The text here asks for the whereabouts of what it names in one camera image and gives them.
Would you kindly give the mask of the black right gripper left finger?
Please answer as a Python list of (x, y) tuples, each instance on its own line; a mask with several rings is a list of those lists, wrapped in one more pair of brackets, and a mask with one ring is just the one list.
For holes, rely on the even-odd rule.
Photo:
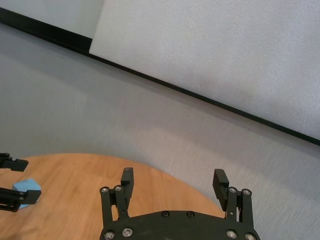
[(113, 222), (112, 206), (115, 206), (118, 218), (128, 218), (128, 208), (134, 189), (134, 170), (132, 167), (126, 167), (123, 170), (120, 184), (109, 188), (103, 186), (100, 189), (102, 224), (106, 229)]

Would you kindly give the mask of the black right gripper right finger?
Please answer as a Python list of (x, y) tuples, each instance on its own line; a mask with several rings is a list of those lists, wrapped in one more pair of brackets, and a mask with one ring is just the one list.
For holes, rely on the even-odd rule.
[(223, 169), (216, 168), (213, 174), (213, 190), (222, 210), (225, 212), (225, 219), (237, 221), (237, 210), (239, 210), (238, 222), (254, 228), (252, 192), (244, 188), (237, 190), (230, 186), (230, 182)]

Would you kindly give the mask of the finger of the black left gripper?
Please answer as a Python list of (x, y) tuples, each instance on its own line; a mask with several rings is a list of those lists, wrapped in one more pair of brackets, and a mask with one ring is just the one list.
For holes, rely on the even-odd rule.
[(13, 159), (9, 153), (0, 154), (0, 168), (10, 169), (15, 172), (24, 172), (29, 162), (24, 159)]
[(34, 205), (40, 196), (40, 190), (27, 190), (23, 192), (1, 187), (0, 210), (17, 212), (21, 205)]

